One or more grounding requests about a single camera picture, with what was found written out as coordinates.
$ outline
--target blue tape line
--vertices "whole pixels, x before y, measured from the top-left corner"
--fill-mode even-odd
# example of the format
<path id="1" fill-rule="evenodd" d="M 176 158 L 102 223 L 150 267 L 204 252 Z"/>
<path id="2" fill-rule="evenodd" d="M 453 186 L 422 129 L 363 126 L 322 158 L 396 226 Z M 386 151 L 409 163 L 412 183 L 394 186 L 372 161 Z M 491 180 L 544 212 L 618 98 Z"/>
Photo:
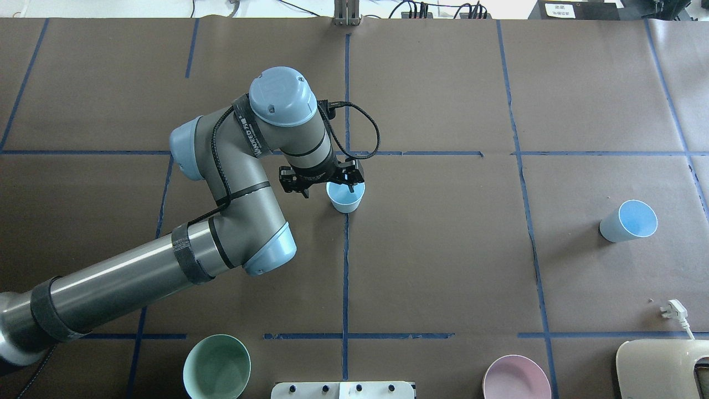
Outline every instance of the blue tape line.
<path id="1" fill-rule="evenodd" d="M 689 170 L 692 174 L 692 178 L 694 179 L 694 186 L 697 188 L 697 194 L 699 194 L 699 201 L 702 204 L 702 208 L 704 210 L 704 217 L 707 219 L 709 222 L 709 207 L 707 207 L 707 201 L 706 198 L 704 198 L 704 191 L 702 190 L 702 185 L 699 182 L 699 177 L 697 176 L 697 170 L 694 167 L 694 162 L 692 161 L 691 155 L 689 155 L 689 147 L 687 146 L 687 140 L 684 137 L 684 131 L 682 130 L 682 126 L 679 123 L 679 118 L 677 117 L 677 112 L 674 107 L 674 102 L 672 101 L 672 96 L 669 94 L 669 89 L 667 89 L 667 82 L 665 81 L 664 78 L 664 73 L 662 72 L 662 68 L 660 67 L 660 61 L 659 58 L 657 58 L 657 51 L 655 50 L 655 43 L 652 40 L 652 33 L 650 32 L 650 24 L 647 19 L 644 20 L 645 22 L 645 33 L 647 33 L 647 41 L 650 44 L 650 53 L 652 54 L 652 60 L 655 62 L 655 67 L 657 68 L 657 74 L 660 77 L 660 82 L 662 83 L 662 89 L 664 90 L 665 97 L 667 98 L 667 104 L 669 105 L 669 111 L 672 114 L 672 119 L 674 120 L 674 126 L 677 128 L 677 132 L 679 133 L 679 140 L 682 142 L 682 148 L 684 149 L 684 152 L 687 156 L 687 163 L 689 164 Z"/>
<path id="2" fill-rule="evenodd" d="M 521 155 L 582 156 L 685 156 L 682 151 L 521 151 Z"/>
<path id="3" fill-rule="evenodd" d="M 378 333 L 354 333 L 349 334 L 350 339 L 449 339 L 455 337 L 452 332 L 411 332 L 411 333 L 394 333 L 394 334 L 378 334 Z"/>
<path id="4" fill-rule="evenodd" d="M 35 45 L 35 52 L 32 53 L 32 58 L 30 58 L 30 64 L 27 66 L 27 71 L 25 72 L 25 77 L 22 79 L 22 84 L 20 84 L 20 91 L 17 93 L 15 98 L 15 104 L 12 106 L 12 111 L 10 112 L 10 118 L 7 120 L 7 125 L 5 125 L 5 132 L 2 135 L 2 140 L 0 140 L 0 153 L 2 153 L 3 148 L 5 148 L 5 142 L 7 142 L 7 137 L 10 134 L 10 129 L 12 128 L 12 122 L 15 120 L 15 115 L 17 114 L 17 108 L 20 106 L 20 101 L 22 100 L 22 94 L 25 92 L 25 87 L 27 87 L 27 81 L 30 79 L 30 73 L 32 72 L 32 67 L 37 60 L 37 54 L 40 52 L 40 46 L 42 45 L 42 40 L 44 39 L 45 32 L 47 32 L 47 26 L 49 25 L 49 18 L 45 18 L 44 25 L 42 26 L 42 31 L 40 32 L 40 37 L 37 39 L 37 44 Z"/>
<path id="5" fill-rule="evenodd" d="M 162 219 L 165 216 L 165 201 L 167 200 L 167 189 L 170 186 L 170 179 L 172 178 L 172 165 L 174 164 L 174 158 L 170 155 L 170 161 L 167 164 L 167 176 L 165 178 L 165 186 L 162 188 L 162 199 L 160 201 L 160 213 L 157 214 L 157 227 L 155 228 L 155 239 L 160 238 L 162 234 Z"/>
<path id="6" fill-rule="evenodd" d="M 350 35 L 345 35 L 345 101 L 350 100 Z M 345 150 L 350 152 L 350 108 L 345 107 Z"/>
<path id="7" fill-rule="evenodd" d="M 187 339 L 187 334 L 143 334 L 143 341 L 146 339 Z"/>
<path id="8" fill-rule="evenodd" d="M 135 339 L 136 334 L 100 334 L 92 333 L 81 339 Z M 143 334 L 143 340 L 187 339 L 187 334 Z"/>
<path id="9" fill-rule="evenodd" d="M 342 380 L 347 381 L 350 373 L 347 370 L 350 314 L 350 216 L 345 214 L 345 260 L 342 274 Z"/>
<path id="10" fill-rule="evenodd" d="M 348 151 L 353 155 L 365 155 L 369 151 Z M 377 156 L 384 155 L 397 155 L 397 156 L 429 156 L 429 155 L 473 155 L 484 158 L 485 155 L 480 151 L 377 151 Z"/>
<path id="11" fill-rule="evenodd" d="M 449 339 L 455 337 L 452 332 L 404 332 L 404 333 L 377 333 L 355 332 L 347 334 L 347 339 Z M 342 339 L 340 333 L 291 333 L 291 334 L 264 334 L 265 340 L 275 339 Z"/>
<path id="12" fill-rule="evenodd" d="M 81 339 L 135 339 L 135 334 L 96 334 L 84 335 Z"/>
<path id="13" fill-rule="evenodd" d="M 128 386 L 125 389 L 125 397 L 133 397 L 133 386 L 135 385 L 135 375 L 138 372 L 138 357 L 140 355 L 140 344 L 143 342 L 143 326 L 145 325 L 145 313 L 147 306 L 140 310 L 140 320 L 138 321 L 138 332 L 135 334 L 135 346 L 133 347 L 133 360 L 130 363 L 130 374 L 128 375 Z"/>
<path id="14" fill-rule="evenodd" d="M 537 255 L 537 242 L 534 237 L 534 226 L 532 225 L 532 214 L 530 211 L 529 197 L 527 195 L 527 183 L 524 175 L 524 165 L 522 164 L 522 150 L 520 147 L 520 139 L 517 132 L 517 124 L 515 116 L 512 112 L 512 91 L 510 89 L 510 77 L 507 69 L 507 60 L 505 57 L 505 44 L 502 39 L 502 25 L 497 20 L 497 36 L 500 43 L 500 58 L 502 60 L 502 70 L 505 77 L 505 89 L 507 92 L 507 105 L 510 114 L 510 124 L 512 125 L 513 138 L 515 141 L 515 155 L 517 158 L 517 167 L 520 176 L 520 186 L 522 187 L 522 199 L 525 204 L 525 217 L 527 218 L 527 232 L 532 242 L 532 256 L 534 259 L 534 269 L 537 275 L 537 296 L 539 297 L 539 308 L 542 314 L 542 327 L 544 328 L 545 344 L 547 347 L 547 360 L 549 361 L 549 377 L 552 383 L 552 395 L 554 399 L 559 399 L 559 388 L 557 385 L 557 372 L 554 367 L 554 356 L 552 353 L 552 340 L 549 337 L 549 321 L 547 319 L 547 307 L 544 300 L 544 288 L 542 287 L 542 273 L 539 267 L 539 257 Z"/>
<path id="15" fill-rule="evenodd" d="M 194 56 L 194 44 L 197 42 L 197 30 L 199 29 L 199 18 L 194 19 L 194 28 L 192 29 L 192 44 L 189 46 L 189 58 L 187 58 L 187 69 L 184 71 L 184 78 L 189 79 L 189 73 L 192 70 L 192 57 Z"/>
<path id="16" fill-rule="evenodd" d="M 169 151 L 7 150 L 3 155 L 171 155 Z"/>
<path id="17" fill-rule="evenodd" d="M 340 333 L 293 333 L 293 334 L 264 334 L 264 339 L 342 339 Z"/>
<path id="18" fill-rule="evenodd" d="M 695 337 L 709 337 L 709 332 L 693 332 Z M 684 331 L 615 331 L 615 332 L 551 332 L 553 339 L 559 338 L 686 338 Z M 542 339 L 543 332 L 521 332 L 517 338 Z"/>
<path id="19" fill-rule="evenodd" d="M 160 201 L 160 211 L 157 216 L 157 227 L 155 228 L 155 239 L 160 237 L 162 233 L 162 217 L 165 211 L 165 200 L 167 199 L 167 189 L 170 185 L 170 178 L 172 176 L 172 155 L 170 156 L 169 162 L 167 164 L 167 172 L 165 173 L 165 184 L 162 189 L 162 199 Z M 140 344 L 143 341 L 143 328 L 145 327 L 145 317 L 147 313 L 147 306 L 140 310 L 140 320 L 138 321 L 138 332 L 135 334 L 135 346 L 133 347 L 133 362 L 130 365 L 130 375 L 128 376 L 128 387 L 126 388 L 125 396 L 127 399 L 133 397 L 133 386 L 135 385 L 135 375 L 138 371 L 138 358 L 140 355 Z"/>

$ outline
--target label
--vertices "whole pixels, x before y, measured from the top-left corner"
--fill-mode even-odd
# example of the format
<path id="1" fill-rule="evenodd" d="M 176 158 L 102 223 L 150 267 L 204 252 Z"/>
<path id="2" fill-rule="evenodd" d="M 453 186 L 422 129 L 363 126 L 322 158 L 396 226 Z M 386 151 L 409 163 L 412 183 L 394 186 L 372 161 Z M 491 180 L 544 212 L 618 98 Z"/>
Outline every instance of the label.
<path id="1" fill-rule="evenodd" d="M 549 4 L 544 6 L 547 9 L 547 15 L 555 18 L 576 18 L 574 14 L 574 6 L 571 4 Z"/>

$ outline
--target white device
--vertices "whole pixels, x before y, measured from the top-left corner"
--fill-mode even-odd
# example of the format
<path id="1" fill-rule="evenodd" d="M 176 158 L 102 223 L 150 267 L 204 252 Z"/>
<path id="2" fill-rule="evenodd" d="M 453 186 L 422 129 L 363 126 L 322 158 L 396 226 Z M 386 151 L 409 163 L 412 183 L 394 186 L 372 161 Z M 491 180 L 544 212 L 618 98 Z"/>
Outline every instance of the white device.
<path id="1" fill-rule="evenodd" d="M 271 399 L 416 399 L 416 385 L 405 381 L 278 383 Z"/>
<path id="2" fill-rule="evenodd" d="M 615 365 L 623 399 L 709 399 L 709 341 L 627 341 Z"/>

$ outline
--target power plug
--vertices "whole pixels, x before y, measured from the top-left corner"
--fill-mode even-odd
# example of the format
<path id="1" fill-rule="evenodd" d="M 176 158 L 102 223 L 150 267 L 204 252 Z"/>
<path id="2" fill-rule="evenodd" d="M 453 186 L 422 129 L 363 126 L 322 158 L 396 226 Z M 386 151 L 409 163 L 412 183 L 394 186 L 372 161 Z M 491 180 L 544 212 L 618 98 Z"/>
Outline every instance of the power plug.
<path id="1" fill-rule="evenodd" d="M 689 322 L 687 322 L 687 309 L 682 305 L 682 302 L 678 300 L 667 301 L 667 306 L 660 307 L 661 316 L 665 319 L 675 319 L 684 328 L 684 331 L 689 335 L 689 339 L 694 339 L 694 334 L 689 328 Z"/>
<path id="2" fill-rule="evenodd" d="M 667 301 L 667 306 L 660 307 L 660 312 L 665 319 L 677 319 L 680 322 L 687 319 L 687 309 L 678 300 Z"/>

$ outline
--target electrical cable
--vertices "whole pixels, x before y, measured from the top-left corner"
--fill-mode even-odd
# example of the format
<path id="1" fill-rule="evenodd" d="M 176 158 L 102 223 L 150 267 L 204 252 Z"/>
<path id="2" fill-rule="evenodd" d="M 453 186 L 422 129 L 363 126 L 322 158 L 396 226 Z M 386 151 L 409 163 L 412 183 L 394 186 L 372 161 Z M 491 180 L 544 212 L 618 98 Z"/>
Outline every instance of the electrical cable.
<path id="1" fill-rule="evenodd" d="M 415 1 L 413 1 L 413 0 L 403 0 L 403 1 L 401 1 L 399 4 L 397 4 L 396 7 L 394 7 L 393 10 L 391 10 L 391 13 L 389 14 L 389 17 L 388 17 L 388 18 L 391 18 L 391 17 L 394 15 L 394 13 L 396 12 L 396 9 L 398 9 L 399 6 L 401 6 L 401 5 L 404 4 L 404 3 L 408 3 L 408 6 L 410 7 L 410 8 L 409 8 L 409 18 L 416 18 L 417 14 L 420 14 L 420 13 L 418 12 L 417 3 L 416 3 Z M 412 15 L 412 13 L 411 13 L 411 4 L 412 4 L 412 3 L 413 3 L 413 15 Z M 425 8 L 426 11 L 425 11 L 424 14 L 420 14 L 420 15 L 419 15 L 419 18 L 427 18 L 427 17 L 428 17 L 428 7 L 429 7 L 429 6 L 434 6 L 434 7 L 450 7 L 450 8 L 453 8 L 453 9 L 458 9 L 458 10 L 456 11 L 456 13 L 455 13 L 456 16 L 458 15 L 458 13 L 460 12 L 460 10 L 461 10 L 464 6 L 470 6 L 470 3 L 465 3 L 465 4 L 462 4 L 461 6 L 451 6 L 451 5 L 449 5 L 449 4 L 429 4 L 429 3 L 425 3 L 425 2 L 423 2 L 423 1 L 421 2 L 421 4 L 422 4 L 422 7 Z M 479 6 L 480 6 L 480 14 L 483 13 L 482 10 L 484 9 L 484 13 L 485 13 L 485 17 L 484 17 L 484 18 L 487 18 L 487 8 L 485 8 L 482 4 L 480 4 L 480 1 L 478 1 L 478 4 L 479 4 Z M 473 14 L 473 11 L 471 10 L 471 12 L 468 14 L 468 18 L 473 18 L 472 14 Z"/>
<path id="2" fill-rule="evenodd" d="M 458 9 L 455 11 L 455 15 L 453 15 L 453 19 L 458 18 L 458 14 L 460 13 L 460 10 L 462 10 L 463 7 L 465 7 L 465 6 L 468 6 L 468 15 L 473 13 L 473 5 L 470 3 L 465 3 L 465 4 L 462 4 L 460 7 L 458 7 Z"/>
<path id="3" fill-rule="evenodd" d="M 689 336 L 689 339 L 696 339 L 696 338 L 694 338 L 694 334 L 692 334 L 692 330 L 689 328 L 689 323 L 686 320 L 680 322 L 680 324 L 682 325 L 682 328 Z"/>
<path id="4" fill-rule="evenodd" d="M 224 174 L 224 169 L 222 169 L 221 165 L 221 160 L 219 159 L 219 154 L 217 153 L 217 131 L 219 130 L 219 127 L 221 126 L 222 123 L 226 120 L 227 116 L 234 112 L 234 106 L 230 106 L 226 112 L 222 116 L 219 117 L 219 120 L 217 120 L 217 123 L 214 124 L 214 129 L 212 129 L 212 139 L 211 139 L 211 150 L 212 150 L 212 159 L 214 159 L 214 166 L 217 169 L 217 173 L 219 173 L 219 178 L 221 179 L 222 185 L 224 186 L 224 191 L 226 193 L 225 202 L 217 207 L 216 209 L 212 209 L 211 211 L 203 214 L 202 216 L 198 217 L 197 219 L 191 220 L 190 222 L 187 223 L 187 226 L 191 226 L 195 223 L 201 222 L 204 219 L 207 219 L 208 217 L 215 215 L 219 212 L 222 212 L 224 209 L 227 209 L 229 207 L 229 204 L 231 204 L 231 189 L 229 188 L 229 182 L 226 179 L 226 175 Z"/>
<path id="5" fill-rule="evenodd" d="M 54 353 L 54 350 L 55 350 L 56 348 L 57 348 L 56 345 L 54 345 L 54 346 L 52 346 L 51 348 L 49 348 L 49 351 L 48 351 L 47 354 L 45 355 L 44 359 L 42 359 L 42 362 L 40 363 L 40 365 L 37 366 L 37 370 L 35 370 L 35 373 L 32 374 L 32 377 L 30 377 L 30 379 L 27 381 L 27 384 L 25 384 L 25 387 L 22 388 L 22 391 L 17 394 L 17 396 L 15 397 L 15 399 L 21 399 L 21 398 L 25 395 L 25 393 L 27 393 L 27 391 L 30 389 L 30 387 L 32 386 L 32 384 L 35 383 L 35 380 L 37 379 L 37 377 L 40 375 L 40 373 L 41 373 L 42 370 L 44 369 L 44 366 L 47 365 L 47 362 L 49 361 L 49 358 L 52 357 L 52 354 Z"/>
<path id="6" fill-rule="evenodd" d="M 478 0 L 477 3 L 475 3 L 475 7 L 473 7 L 473 12 L 468 15 L 468 19 L 477 19 L 478 18 L 478 12 L 480 9 L 480 0 Z"/>
<path id="7" fill-rule="evenodd" d="M 325 123 L 325 130 L 328 132 L 330 137 L 332 137 L 335 140 L 337 146 L 340 148 L 342 153 L 344 153 L 347 157 L 349 157 L 351 159 L 362 160 L 362 159 L 369 159 L 369 158 L 375 156 L 376 152 L 379 150 L 379 145 L 381 143 L 381 134 L 379 133 L 379 127 L 376 125 L 376 122 L 365 110 L 363 110 L 362 108 L 360 108 L 356 104 L 353 104 L 352 102 L 341 101 L 341 102 L 330 103 L 330 108 L 333 108 L 333 109 L 342 108 L 344 106 L 350 106 L 350 107 L 356 109 L 357 111 L 361 112 L 362 115 L 364 115 L 372 123 L 372 126 L 374 126 L 374 131 L 376 132 L 376 146 L 374 147 L 374 150 L 368 154 L 365 154 L 365 155 L 352 155 L 352 154 L 348 153 L 345 150 L 345 148 L 342 146 L 340 140 L 337 139 L 337 136 L 335 136 L 335 132 L 333 131 L 333 126 L 330 124 L 330 120 L 328 119 L 327 111 L 320 104 L 318 104 L 318 110 L 320 111 L 320 117 L 323 118 L 323 122 Z M 228 182 L 226 175 L 224 173 L 224 169 L 222 168 L 221 160 L 219 159 L 219 153 L 217 152 L 216 139 L 217 139 L 217 133 L 218 133 L 219 128 L 221 127 L 222 123 L 224 123 L 224 121 L 227 119 L 227 117 L 232 112 L 234 112 L 234 107 L 230 106 L 226 110 L 226 112 L 224 112 L 224 114 L 219 117 L 219 120 L 217 120 L 217 122 L 214 124 L 214 128 L 212 129 L 212 138 L 211 138 L 211 142 L 210 142 L 211 150 L 212 150 L 212 159 L 214 159 L 214 166 L 217 169 L 217 173 L 219 174 L 219 178 L 221 179 L 222 185 L 224 186 L 224 191 L 226 193 L 226 195 L 224 197 L 225 202 L 222 205 L 220 205 L 219 207 L 217 207 L 216 209 L 213 209 L 213 210 L 203 214 L 202 216 L 188 222 L 187 226 L 191 226 L 195 223 L 203 221 L 204 219 L 207 219 L 208 217 L 213 216 L 214 214 L 222 212 L 224 209 L 229 207 L 229 205 L 231 204 L 231 188 L 229 187 L 229 182 Z"/>
<path id="8" fill-rule="evenodd" d="M 314 12 L 312 12 L 312 11 L 310 11 L 310 10 L 306 10 L 306 9 L 304 9 L 303 7 L 299 7 L 299 6 L 295 5 L 295 4 L 291 4 L 291 3 L 289 3 L 289 2 L 287 2 L 287 1 L 285 1 L 285 0 L 277 0 L 277 1 L 278 1 L 279 3 L 288 4 L 288 5 L 291 6 L 291 7 L 295 7 L 295 8 L 297 8 L 297 9 L 300 10 L 300 11 L 304 11 L 304 12 L 309 13 L 309 14 L 312 14 L 312 15 L 314 15 L 314 16 L 321 16 L 321 15 L 318 14 L 318 13 L 314 13 Z"/>
<path id="9" fill-rule="evenodd" d="M 350 107 L 356 109 L 362 115 L 364 115 L 369 120 L 369 122 L 372 123 L 372 126 L 374 126 L 374 131 L 376 132 L 376 146 L 374 147 L 374 150 L 368 154 L 365 154 L 365 155 L 352 155 L 352 154 L 348 153 L 345 150 L 345 148 L 342 147 L 340 140 L 338 140 L 337 136 L 335 135 L 335 131 L 333 130 L 333 126 L 330 124 L 330 120 L 328 118 L 327 110 L 325 110 L 322 105 L 318 104 L 318 111 L 320 111 L 320 116 L 323 118 L 323 122 L 325 122 L 325 130 L 328 132 L 330 137 L 332 137 L 333 140 L 335 140 L 335 143 L 340 148 L 340 151 L 342 151 L 342 153 L 345 154 L 349 159 L 362 160 L 362 159 L 369 159 L 369 158 L 375 156 L 376 152 L 379 151 L 379 144 L 381 143 L 381 135 L 379 133 L 379 126 L 376 125 L 376 122 L 374 121 L 374 119 L 365 110 L 363 110 L 362 108 L 360 108 L 356 104 L 353 104 L 352 102 L 339 101 L 339 102 L 329 103 L 329 107 L 332 109 L 342 108 L 344 106 L 350 106 Z"/>
<path id="10" fill-rule="evenodd" d="M 414 1 L 412 1 L 412 0 L 403 0 L 401 3 L 397 4 L 396 7 L 394 7 L 394 9 L 391 10 L 391 13 L 389 14 L 389 18 L 391 18 L 391 17 L 394 15 L 394 12 L 396 12 L 396 9 L 399 8 L 399 7 L 401 6 L 401 4 L 404 4 L 404 3 L 407 3 L 407 4 L 408 4 L 408 17 L 411 18 L 411 12 L 412 12 L 411 4 L 412 4 L 412 3 L 413 3 L 413 6 L 414 6 L 414 11 L 413 11 L 413 12 L 414 12 L 414 13 L 416 12 L 416 11 L 415 11 L 416 3 L 415 3 Z"/>
<path id="11" fill-rule="evenodd" d="M 227 15 L 227 18 L 234 18 L 236 11 L 239 11 L 240 0 L 234 0 L 234 9 Z"/>

